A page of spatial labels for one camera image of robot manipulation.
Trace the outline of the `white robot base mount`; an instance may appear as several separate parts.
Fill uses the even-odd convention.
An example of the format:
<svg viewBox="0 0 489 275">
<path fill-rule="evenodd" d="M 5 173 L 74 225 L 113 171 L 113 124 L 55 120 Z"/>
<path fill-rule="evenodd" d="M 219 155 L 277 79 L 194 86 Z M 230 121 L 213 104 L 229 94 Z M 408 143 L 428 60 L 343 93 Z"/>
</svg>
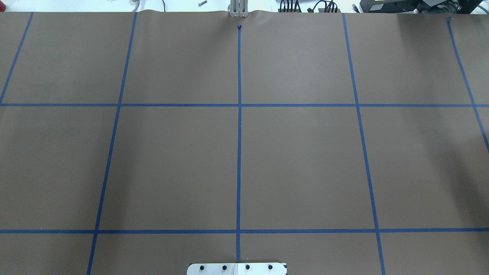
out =
<svg viewBox="0 0 489 275">
<path fill-rule="evenodd" d="M 287 275 L 286 263 L 195 263 L 187 268 L 187 275 Z"/>
</svg>

